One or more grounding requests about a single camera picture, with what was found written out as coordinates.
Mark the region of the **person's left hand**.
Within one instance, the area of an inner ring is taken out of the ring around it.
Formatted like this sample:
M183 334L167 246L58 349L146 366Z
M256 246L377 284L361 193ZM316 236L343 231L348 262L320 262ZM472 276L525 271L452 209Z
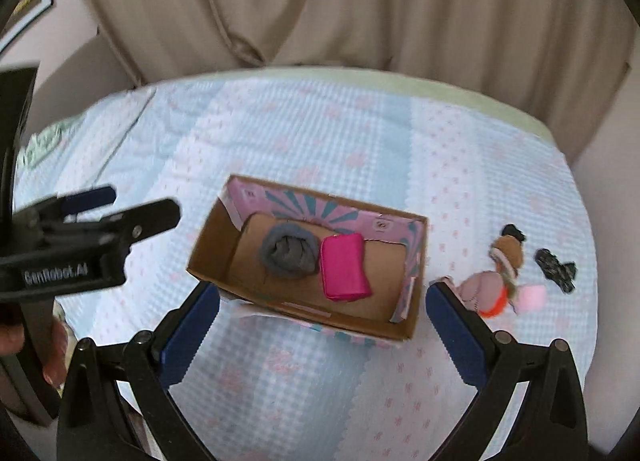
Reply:
M67 375L66 351L68 346L67 332L58 319L54 318L50 325L51 349L43 362L43 379L55 389L65 382ZM27 346L32 346L24 325L1 325L1 356L20 354Z

